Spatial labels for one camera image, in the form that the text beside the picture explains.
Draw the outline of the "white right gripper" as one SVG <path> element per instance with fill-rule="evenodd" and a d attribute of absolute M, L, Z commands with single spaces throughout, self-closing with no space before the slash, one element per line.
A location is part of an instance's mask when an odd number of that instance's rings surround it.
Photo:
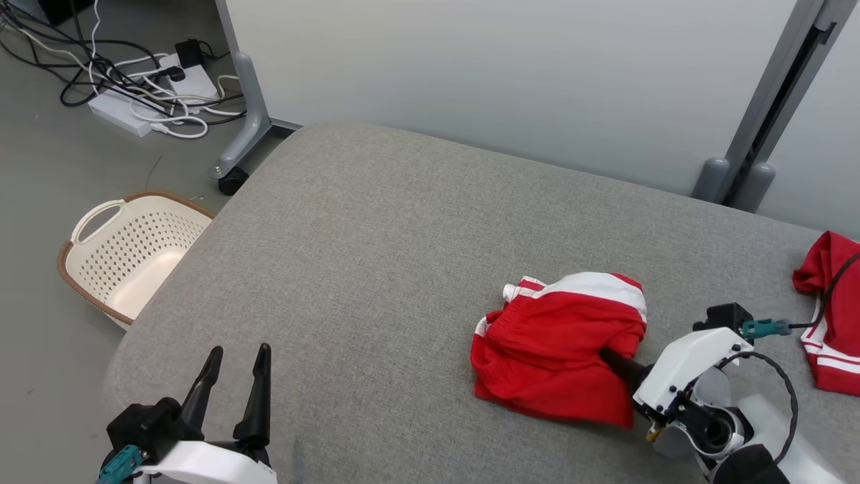
<path fill-rule="evenodd" d="M 637 413 L 662 431 L 675 421 L 693 417 L 690 427 L 703 431 L 712 409 L 733 405 L 727 374 L 720 366 L 736 362 L 755 347 L 731 329 L 694 331 L 670 343 L 651 365 L 600 349 L 600 358 L 632 395 Z"/>

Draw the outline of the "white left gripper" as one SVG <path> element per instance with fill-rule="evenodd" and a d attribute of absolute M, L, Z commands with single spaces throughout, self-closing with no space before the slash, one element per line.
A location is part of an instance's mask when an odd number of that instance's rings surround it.
<path fill-rule="evenodd" d="M 276 472 L 262 462 L 227 448 L 198 442 L 205 439 L 202 426 L 213 386 L 218 382 L 223 361 L 222 346 L 208 354 L 202 370 L 191 384 L 181 404 L 176 428 L 181 440 L 156 465 L 138 468 L 138 484 L 153 484 L 160 475 L 185 484 L 277 484 Z M 254 382 L 243 418 L 234 426 L 232 437 L 249 448 L 266 448 L 270 443 L 271 346 L 260 345 L 252 368 Z"/>

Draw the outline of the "red shorts with white stripes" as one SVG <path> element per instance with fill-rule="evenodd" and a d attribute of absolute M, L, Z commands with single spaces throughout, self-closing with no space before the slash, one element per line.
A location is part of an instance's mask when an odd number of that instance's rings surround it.
<path fill-rule="evenodd" d="M 629 390 L 599 353 L 636 355 L 647 330 L 639 282 L 605 272 L 522 278 L 505 285 L 503 301 L 473 336 L 477 398 L 538 419 L 632 429 Z"/>

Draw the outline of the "red jersey with white cuffs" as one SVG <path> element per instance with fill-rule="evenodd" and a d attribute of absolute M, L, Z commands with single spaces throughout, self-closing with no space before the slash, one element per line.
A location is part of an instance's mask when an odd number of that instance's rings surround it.
<path fill-rule="evenodd" d="M 815 386 L 860 397 L 860 243 L 823 233 L 792 282 L 815 298 L 810 327 L 800 337 Z"/>

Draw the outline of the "cream perforated laundry basket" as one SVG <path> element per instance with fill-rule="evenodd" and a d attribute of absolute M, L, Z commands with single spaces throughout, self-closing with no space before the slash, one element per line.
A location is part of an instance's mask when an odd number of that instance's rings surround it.
<path fill-rule="evenodd" d="M 78 220 L 56 269 L 83 300 L 128 331 L 215 217 L 166 191 L 105 202 Z"/>

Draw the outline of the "black caster wheel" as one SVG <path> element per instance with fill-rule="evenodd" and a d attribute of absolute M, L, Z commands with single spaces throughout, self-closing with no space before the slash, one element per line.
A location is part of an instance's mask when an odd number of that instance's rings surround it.
<path fill-rule="evenodd" d="M 225 196 L 234 196 L 248 180 L 248 172 L 239 166 L 234 166 L 224 177 L 218 179 L 218 190 Z"/>

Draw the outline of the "grey partition leg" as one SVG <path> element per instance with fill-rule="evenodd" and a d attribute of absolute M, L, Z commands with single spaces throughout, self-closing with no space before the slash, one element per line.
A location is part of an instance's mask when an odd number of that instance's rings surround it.
<path fill-rule="evenodd" d="M 233 61 L 234 67 L 236 67 L 236 74 L 239 77 L 239 83 L 243 95 L 245 95 L 247 107 L 245 123 L 242 128 L 234 136 L 230 144 L 224 148 L 221 156 L 212 164 L 207 172 L 207 175 L 212 179 L 221 180 L 228 175 L 231 169 L 236 168 L 240 162 L 243 162 L 249 151 L 255 148 L 272 128 L 294 132 L 301 129 L 301 125 L 269 117 L 262 89 L 256 75 L 254 62 L 248 53 L 241 51 L 239 48 L 239 40 L 237 40 L 237 35 L 234 32 L 234 26 L 228 13 L 228 2 L 227 0 L 215 0 L 215 4 L 220 22 L 224 28 L 230 58 Z"/>

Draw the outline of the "white power strip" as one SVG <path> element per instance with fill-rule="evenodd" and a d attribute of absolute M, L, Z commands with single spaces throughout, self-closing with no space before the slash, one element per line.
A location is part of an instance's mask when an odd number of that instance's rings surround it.
<path fill-rule="evenodd" d="M 164 116 L 152 110 L 141 102 L 135 102 L 129 96 L 122 95 L 116 91 L 102 91 L 88 102 L 88 107 L 93 114 L 107 120 L 129 134 L 142 138 L 153 131 L 150 120 L 163 119 Z"/>

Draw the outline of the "black power adapter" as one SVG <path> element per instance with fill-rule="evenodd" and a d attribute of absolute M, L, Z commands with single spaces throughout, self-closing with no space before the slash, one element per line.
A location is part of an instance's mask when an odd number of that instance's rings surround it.
<path fill-rule="evenodd" d="M 190 69 L 203 65 L 205 59 L 202 51 L 202 41 L 187 39 L 175 44 L 175 52 L 182 69 Z"/>

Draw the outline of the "grey partition post with feet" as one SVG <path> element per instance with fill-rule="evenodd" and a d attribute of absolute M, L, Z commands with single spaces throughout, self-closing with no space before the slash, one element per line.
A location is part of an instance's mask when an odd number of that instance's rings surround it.
<path fill-rule="evenodd" d="M 772 151 L 860 0 L 795 0 L 723 157 L 701 168 L 691 198 L 756 212 L 777 177 Z"/>

